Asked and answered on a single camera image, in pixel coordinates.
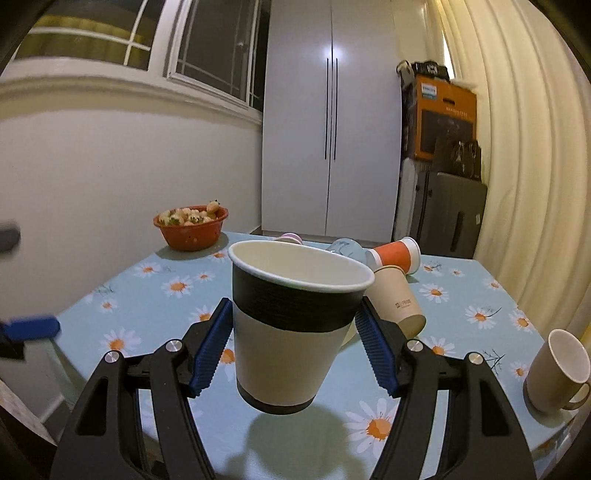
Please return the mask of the black and white paper cup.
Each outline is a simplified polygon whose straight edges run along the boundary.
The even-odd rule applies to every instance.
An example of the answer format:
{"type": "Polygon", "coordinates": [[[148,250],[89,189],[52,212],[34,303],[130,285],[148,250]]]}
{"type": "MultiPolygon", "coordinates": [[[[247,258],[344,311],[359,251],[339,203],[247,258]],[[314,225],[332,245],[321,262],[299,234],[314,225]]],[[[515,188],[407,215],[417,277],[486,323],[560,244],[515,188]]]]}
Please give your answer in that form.
{"type": "Polygon", "coordinates": [[[274,240],[237,242],[228,256],[238,393],[264,413],[300,412],[318,394],[374,272],[274,240]]]}

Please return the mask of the teal sleeve paper cup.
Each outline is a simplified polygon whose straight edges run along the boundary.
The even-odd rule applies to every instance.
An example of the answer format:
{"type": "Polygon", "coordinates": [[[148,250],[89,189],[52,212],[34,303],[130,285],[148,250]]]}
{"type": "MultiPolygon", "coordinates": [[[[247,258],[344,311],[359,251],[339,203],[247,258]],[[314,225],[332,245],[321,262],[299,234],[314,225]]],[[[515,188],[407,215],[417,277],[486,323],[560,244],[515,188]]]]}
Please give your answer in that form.
{"type": "Polygon", "coordinates": [[[346,336],[344,338],[344,340],[342,340],[342,344],[341,347],[345,347],[346,345],[349,344],[349,342],[351,342],[353,339],[355,339],[356,337],[356,323],[352,322],[349,325],[349,329],[346,331],[346,336]]]}

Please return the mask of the brown kraft paper cup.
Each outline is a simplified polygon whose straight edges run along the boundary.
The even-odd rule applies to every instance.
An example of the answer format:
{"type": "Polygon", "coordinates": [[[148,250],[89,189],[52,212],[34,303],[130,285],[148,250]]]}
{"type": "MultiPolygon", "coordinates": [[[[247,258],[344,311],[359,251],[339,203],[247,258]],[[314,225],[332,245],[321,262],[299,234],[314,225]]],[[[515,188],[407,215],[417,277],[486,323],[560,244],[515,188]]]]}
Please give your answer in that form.
{"type": "Polygon", "coordinates": [[[406,274],[398,266],[384,266],[375,272],[367,296],[381,319],[396,323],[408,339],[418,337],[426,317],[413,294],[406,274]]]}

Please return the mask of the orange sleeve paper cup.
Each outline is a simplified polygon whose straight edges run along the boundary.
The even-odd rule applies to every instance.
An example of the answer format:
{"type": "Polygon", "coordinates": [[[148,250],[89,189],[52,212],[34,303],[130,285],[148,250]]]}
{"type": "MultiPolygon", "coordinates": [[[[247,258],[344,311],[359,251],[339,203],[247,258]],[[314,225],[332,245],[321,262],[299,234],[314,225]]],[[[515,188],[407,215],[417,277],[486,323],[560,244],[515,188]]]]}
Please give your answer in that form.
{"type": "Polygon", "coordinates": [[[384,266],[397,266],[407,275],[412,275],[421,265],[420,246],[412,237],[369,248],[366,256],[368,265],[374,270],[384,266]]]}

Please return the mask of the clear glass cup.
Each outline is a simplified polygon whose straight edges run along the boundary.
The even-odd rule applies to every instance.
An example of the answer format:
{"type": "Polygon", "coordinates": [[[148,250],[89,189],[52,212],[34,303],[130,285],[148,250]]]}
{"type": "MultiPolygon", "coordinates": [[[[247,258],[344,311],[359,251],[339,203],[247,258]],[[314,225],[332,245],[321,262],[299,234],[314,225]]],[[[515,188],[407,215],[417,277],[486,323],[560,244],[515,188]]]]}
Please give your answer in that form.
{"type": "Polygon", "coordinates": [[[353,239],[339,238],[332,242],[327,250],[336,255],[368,265],[366,249],[353,239]]]}

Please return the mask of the pink sleeve paper cup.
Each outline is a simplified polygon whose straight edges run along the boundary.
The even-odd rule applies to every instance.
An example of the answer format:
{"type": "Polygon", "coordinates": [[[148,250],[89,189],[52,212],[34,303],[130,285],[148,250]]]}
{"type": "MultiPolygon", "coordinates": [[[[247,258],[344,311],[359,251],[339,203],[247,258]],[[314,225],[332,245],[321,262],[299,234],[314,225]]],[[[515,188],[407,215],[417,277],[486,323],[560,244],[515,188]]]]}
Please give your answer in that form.
{"type": "Polygon", "coordinates": [[[296,233],[293,232],[286,232],[281,234],[280,236],[277,236],[274,241],[280,241],[283,243],[290,243],[290,244],[295,244],[295,245],[303,245],[304,241],[303,239],[301,239],[300,236],[298,236],[296,233]]]}

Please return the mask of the beige ceramic mug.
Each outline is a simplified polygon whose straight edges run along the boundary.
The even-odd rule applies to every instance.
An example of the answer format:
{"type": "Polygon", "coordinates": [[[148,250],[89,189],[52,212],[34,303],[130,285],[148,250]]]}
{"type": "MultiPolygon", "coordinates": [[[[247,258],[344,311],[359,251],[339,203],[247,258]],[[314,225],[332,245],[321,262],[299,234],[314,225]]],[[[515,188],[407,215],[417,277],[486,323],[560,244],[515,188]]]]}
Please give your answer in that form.
{"type": "Polygon", "coordinates": [[[581,408],[590,396],[590,358],[585,347],[572,333],[552,330],[524,385],[530,404],[539,412],[581,408]]]}

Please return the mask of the blue daisy tablecloth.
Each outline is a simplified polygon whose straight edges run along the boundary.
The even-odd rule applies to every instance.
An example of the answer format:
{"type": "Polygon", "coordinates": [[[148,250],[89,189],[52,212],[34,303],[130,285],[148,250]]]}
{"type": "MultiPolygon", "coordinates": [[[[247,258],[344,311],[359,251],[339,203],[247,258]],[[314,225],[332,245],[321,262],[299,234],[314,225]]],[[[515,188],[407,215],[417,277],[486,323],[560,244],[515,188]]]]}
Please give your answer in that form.
{"type": "MultiPolygon", "coordinates": [[[[242,234],[225,233],[204,251],[162,249],[96,287],[62,312],[56,349],[76,391],[111,350],[147,354],[207,321],[231,294],[228,247],[242,234]]],[[[425,256],[410,287],[427,323],[420,338],[439,355],[479,352],[503,387],[539,468],[554,454],[571,414],[533,410],[523,395],[541,335],[503,286],[479,262],[425,256]]],[[[238,393],[242,350],[228,341],[211,386],[189,403],[218,477],[223,479],[366,479],[392,429],[399,402],[381,388],[356,334],[324,340],[273,334],[263,345],[283,356],[276,386],[297,375],[322,374],[304,410],[269,415],[238,393]]]]}

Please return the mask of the pile of small fruits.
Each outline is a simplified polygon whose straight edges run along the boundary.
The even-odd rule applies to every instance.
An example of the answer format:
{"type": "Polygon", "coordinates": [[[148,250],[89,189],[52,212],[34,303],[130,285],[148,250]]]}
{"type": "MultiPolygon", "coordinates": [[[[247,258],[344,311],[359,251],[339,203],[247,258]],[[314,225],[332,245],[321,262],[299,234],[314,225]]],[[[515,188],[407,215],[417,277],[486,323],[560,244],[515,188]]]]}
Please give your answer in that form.
{"type": "Polygon", "coordinates": [[[193,226],[209,223],[221,216],[221,204],[212,200],[202,207],[174,208],[156,216],[158,226],[193,226]]]}

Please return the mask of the red bowl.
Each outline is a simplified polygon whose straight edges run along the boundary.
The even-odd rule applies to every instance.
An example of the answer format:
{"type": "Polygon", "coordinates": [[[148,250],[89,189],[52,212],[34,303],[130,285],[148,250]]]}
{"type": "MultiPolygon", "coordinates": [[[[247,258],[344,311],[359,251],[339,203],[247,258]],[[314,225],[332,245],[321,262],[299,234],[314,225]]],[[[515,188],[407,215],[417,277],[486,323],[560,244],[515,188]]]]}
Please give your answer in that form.
{"type": "Polygon", "coordinates": [[[228,209],[219,207],[214,212],[215,217],[207,222],[165,225],[159,220],[159,216],[155,216],[152,223],[160,230],[170,249],[179,252],[197,252],[214,246],[221,237],[221,227],[224,220],[228,218],[228,214],[228,209]]]}

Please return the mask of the white suitcase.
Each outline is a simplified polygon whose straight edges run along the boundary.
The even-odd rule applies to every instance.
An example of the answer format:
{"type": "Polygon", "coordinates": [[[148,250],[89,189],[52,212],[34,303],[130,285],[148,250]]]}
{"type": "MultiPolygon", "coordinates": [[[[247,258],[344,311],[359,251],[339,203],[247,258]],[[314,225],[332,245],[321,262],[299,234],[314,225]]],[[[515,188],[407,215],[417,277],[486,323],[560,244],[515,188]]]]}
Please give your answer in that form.
{"type": "Polygon", "coordinates": [[[394,240],[412,235],[415,211],[421,213],[423,190],[430,170],[429,161],[406,158],[401,163],[397,210],[394,216],[394,240]]]}

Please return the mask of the white framed window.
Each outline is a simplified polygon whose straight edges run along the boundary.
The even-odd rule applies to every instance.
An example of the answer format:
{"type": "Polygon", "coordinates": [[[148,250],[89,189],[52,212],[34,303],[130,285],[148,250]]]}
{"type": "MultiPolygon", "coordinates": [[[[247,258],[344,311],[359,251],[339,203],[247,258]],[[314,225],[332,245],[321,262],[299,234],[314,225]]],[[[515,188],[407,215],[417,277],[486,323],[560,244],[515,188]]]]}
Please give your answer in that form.
{"type": "Polygon", "coordinates": [[[128,87],[259,125],[269,20],[267,1],[53,1],[1,79],[128,87]]]}

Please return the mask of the black handbag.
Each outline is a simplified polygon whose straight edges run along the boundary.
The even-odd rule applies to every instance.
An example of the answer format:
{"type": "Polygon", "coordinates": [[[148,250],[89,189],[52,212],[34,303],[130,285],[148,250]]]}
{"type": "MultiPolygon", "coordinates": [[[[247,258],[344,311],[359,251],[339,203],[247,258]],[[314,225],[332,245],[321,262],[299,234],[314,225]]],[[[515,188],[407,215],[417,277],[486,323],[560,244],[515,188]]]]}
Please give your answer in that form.
{"type": "Polygon", "coordinates": [[[481,182],[481,156],[482,149],[477,140],[440,137],[435,144],[433,170],[481,182]]]}

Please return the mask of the orange cardboard appliance box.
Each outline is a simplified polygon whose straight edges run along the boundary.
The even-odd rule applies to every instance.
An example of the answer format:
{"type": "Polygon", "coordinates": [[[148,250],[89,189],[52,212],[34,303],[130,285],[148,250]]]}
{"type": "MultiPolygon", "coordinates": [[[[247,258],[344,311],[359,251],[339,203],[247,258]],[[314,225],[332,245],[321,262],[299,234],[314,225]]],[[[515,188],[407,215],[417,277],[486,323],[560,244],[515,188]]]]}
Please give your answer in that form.
{"type": "Polygon", "coordinates": [[[403,91],[405,158],[431,161],[437,139],[477,139],[477,96],[438,78],[415,77],[403,91]]]}

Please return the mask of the white double-door cabinet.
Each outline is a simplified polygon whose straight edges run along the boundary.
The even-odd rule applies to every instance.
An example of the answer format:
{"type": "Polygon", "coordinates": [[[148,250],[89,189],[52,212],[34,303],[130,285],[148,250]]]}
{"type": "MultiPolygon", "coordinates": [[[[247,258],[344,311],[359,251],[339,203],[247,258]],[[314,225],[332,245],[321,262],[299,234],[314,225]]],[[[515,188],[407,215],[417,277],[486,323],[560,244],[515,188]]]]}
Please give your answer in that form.
{"type": "Polygon", "coordinates": [[[276,1],[263,100],[262,227],[390,241],[402,101],[388,1],[276,1]]]}

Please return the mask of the cream curtain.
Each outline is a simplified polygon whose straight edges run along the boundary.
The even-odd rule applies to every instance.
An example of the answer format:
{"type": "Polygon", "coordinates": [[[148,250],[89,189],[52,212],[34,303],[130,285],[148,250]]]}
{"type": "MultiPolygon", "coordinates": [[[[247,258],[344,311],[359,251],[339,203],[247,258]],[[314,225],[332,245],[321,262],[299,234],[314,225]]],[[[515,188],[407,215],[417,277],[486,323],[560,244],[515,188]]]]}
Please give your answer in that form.
{"type": "Polygon", "coordinates": [[[542,334],[590,337],[590,82],[527,1],[434,3],[478,101],[489,192],[476,257],[542,334]]]}

